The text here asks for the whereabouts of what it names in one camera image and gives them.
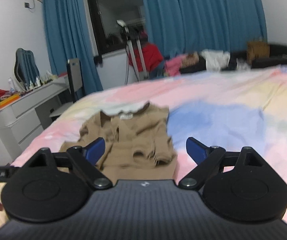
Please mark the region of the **tan printed t-shirt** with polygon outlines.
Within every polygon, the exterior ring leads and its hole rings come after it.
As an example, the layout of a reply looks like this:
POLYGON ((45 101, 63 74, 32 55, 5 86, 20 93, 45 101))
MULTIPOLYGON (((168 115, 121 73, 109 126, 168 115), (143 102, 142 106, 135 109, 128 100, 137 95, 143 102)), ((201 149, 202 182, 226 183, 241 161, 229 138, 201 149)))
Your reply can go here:
POLYGON ((172 179, 177 153, 167 134, 168 115, 167 107, 149 102, 136 112, 107 115, 100 111, 82 124, 78 141, 64 142, 60 151, 103 138, 105 152, 95 166, 113 183, 172 179))

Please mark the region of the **tan black clothes pile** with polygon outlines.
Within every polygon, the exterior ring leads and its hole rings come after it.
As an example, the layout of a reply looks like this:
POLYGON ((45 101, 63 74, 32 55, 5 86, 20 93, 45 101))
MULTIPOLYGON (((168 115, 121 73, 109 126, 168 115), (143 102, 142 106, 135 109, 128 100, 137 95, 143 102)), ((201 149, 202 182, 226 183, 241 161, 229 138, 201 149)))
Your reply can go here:
POLYGON ((206 71, 206 60, 197 52, 187 54, 181 61, 179 72, 183 74, 193 74, 206 71))

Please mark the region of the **pink clothes pile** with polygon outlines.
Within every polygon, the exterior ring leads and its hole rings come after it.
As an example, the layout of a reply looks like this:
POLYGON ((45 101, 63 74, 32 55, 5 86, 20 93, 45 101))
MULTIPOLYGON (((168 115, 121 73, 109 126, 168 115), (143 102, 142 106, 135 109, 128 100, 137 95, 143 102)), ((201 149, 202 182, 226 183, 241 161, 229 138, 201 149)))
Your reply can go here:
POLYGON ((165 61, 165 75, 170 77, 180 75, 180 69, 189 66, 187 56, 187 54, 181 54, 177 57, 165 61))

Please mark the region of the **white dresser desk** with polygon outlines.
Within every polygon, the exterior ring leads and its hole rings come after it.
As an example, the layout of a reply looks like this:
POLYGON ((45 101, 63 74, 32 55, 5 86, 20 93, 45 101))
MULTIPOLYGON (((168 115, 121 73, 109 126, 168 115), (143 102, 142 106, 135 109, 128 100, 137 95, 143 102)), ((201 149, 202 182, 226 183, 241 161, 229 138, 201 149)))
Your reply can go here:
POLYGON ((0 139, 12 161, 44 131, 37 108, 60 106, 58 95, 68 88, 68 78, 62 76, 0 109, 0 139))

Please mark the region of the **pastel tie-dye bed sheet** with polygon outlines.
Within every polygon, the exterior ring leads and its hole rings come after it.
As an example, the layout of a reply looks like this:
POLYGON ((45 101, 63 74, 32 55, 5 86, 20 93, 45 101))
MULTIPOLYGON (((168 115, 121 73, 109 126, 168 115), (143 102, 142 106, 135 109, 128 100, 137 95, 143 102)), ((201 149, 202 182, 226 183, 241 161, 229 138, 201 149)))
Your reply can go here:
MULTIPOLYGON (((245 72, 199 72, 90 94, 70 107, 13 161, 21 166, 41 147, 56 152, 76 141, 82 124, 99 111, 135 111, 151 102, 169 108, 168 133, 178 153, 176 179, 195 163, 186 152, 194 137, 207 146, 254 148, 287 183, 287 67, 245 72)), ((287 211, 283 217, 287 223, 287 211)))

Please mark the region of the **clutter on desk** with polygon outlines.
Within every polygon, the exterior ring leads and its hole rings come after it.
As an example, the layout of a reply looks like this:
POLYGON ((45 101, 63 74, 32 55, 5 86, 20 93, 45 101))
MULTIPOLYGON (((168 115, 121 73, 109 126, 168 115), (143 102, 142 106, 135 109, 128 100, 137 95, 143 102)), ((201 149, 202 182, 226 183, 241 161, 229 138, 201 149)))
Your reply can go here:
POLYGON ((24 90, 19 88, 11 88, 10 90, 0 89, 0 109, 24 98, 26 95, 31 95, 32 93, 50 87, 51 85, 60 85, 65 87, 66 90, 69 86, 67 72, 62 73, 59 76, 52 75, 48 72, 44 81, 37 78, 36 83, 32 83, 30 87, 24 90))

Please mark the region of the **white garment on pile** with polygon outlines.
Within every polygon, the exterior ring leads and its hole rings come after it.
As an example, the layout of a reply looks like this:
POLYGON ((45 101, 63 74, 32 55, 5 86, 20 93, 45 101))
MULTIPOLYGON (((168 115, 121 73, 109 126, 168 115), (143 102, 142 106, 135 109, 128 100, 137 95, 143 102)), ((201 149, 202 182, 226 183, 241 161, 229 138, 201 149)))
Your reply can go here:
POLYGON ((200 56, 205 59, 208 72, 220 72, 228 67, 231 54, 228 51, 205 49, 200 52, 200 56))

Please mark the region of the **blue grey office chair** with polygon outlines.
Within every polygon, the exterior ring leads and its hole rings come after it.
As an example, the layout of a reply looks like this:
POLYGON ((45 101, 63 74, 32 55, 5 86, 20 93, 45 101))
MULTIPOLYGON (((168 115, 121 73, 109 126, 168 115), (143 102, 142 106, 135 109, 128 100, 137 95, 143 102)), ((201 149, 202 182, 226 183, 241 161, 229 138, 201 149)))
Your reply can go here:
POLYGON ((22 90, 28 90, 30 82, 36 82, 40 77, 39 69, 35 64, 34 54, 30 50, 18 48, 15 53, 14 78, 22 90))

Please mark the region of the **red garment on stand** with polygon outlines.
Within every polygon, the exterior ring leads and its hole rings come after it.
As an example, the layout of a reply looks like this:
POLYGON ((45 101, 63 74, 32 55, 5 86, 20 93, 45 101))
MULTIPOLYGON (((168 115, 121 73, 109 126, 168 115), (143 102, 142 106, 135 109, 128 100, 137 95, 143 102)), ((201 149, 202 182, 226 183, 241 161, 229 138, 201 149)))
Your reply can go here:
MULTIPOLYGON (((137 48, 134 49, 134 54, 138 71, 142 72, 142 63, 137 48)), ((149 73, 151 73, 163 61, 163 56, 155 44, 146 43, 144 46, 142 46, 142 54, 146 71, 149 73)))

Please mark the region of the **black sofa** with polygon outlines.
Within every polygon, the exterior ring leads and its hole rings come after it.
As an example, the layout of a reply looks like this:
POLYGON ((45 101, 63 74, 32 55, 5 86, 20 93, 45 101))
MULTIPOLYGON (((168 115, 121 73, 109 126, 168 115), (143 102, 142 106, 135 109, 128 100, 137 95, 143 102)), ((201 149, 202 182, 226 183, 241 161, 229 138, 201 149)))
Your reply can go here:
MULTIPOLYGON (((271 43, 269 56, 254 59, 250 63, 251 69, 263 69, 277 65, 287 65, 287 45, 271 43)), ((237 60, 246 60, 247 53, 244 51, 234 51, 230 54, 228 70, 237 69, 237 60)))

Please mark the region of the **blue curtain left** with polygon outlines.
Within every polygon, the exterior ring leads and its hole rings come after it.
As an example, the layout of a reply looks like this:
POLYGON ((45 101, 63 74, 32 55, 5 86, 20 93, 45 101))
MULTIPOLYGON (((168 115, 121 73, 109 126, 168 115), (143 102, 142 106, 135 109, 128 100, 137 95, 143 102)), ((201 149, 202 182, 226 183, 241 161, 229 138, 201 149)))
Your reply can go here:
POLYGON ((94 63, 83 0, 43 0, 47 51, 53 74, 66 72, 69 59, 80 60, 86 94, 103 90, 94 63))

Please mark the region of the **blue curtain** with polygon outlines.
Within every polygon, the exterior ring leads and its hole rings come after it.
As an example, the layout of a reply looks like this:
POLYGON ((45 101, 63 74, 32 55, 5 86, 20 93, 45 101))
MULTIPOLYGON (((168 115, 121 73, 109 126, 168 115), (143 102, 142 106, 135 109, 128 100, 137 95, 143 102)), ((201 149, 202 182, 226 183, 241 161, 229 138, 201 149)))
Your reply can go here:
POLYGON ((143 0, 149 42, 165 57, 245 50, 267 39, 262 0, 143 0))
POLYGON ((94 63, 83 0, 43 0, 47 51, 53 74, 66 72, 69 59, 80 60, 86 94, 103 90, 94 63))

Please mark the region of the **metal tripod stand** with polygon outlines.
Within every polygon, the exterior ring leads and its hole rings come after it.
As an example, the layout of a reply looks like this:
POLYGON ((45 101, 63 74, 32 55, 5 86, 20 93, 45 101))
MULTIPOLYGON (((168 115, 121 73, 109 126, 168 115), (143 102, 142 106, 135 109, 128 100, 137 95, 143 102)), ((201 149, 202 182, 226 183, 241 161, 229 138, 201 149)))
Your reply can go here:
POLYGON ((132 67, 134 70, 137 82, 148 80, 149 74, 144 61, 139 29, 133 24, 126 24, 124 20, 117 20, 116 23, 120 27, 120 35, 122 36, 122 40, 126 43, 127 70, 125 84, 128 84, 130 67, 132 67), (141 71, 139 71, 135 51, 137 51, 139 56, 142 68, 141 71))

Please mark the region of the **blue curtain right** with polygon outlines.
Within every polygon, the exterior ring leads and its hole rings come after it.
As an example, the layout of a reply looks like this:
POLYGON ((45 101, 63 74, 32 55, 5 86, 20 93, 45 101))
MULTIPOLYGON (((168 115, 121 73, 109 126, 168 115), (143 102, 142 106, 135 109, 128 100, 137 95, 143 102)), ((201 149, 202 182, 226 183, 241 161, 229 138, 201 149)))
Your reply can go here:
POLYGON ((149 42, 165 57, 245 50, 267 39, 262 0, 143 0, 149 42))

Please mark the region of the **dark window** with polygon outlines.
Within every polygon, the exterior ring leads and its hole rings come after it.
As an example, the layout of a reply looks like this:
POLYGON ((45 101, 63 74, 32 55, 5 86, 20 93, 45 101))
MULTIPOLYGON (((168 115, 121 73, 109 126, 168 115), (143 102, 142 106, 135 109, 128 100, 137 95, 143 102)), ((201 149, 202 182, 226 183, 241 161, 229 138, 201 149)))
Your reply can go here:
POLYGON ((148 40, 143 0, 88 0, 88 6, 100 54, 125 48, 126 35, 119 20, 125 22, 131 38, 148 40))

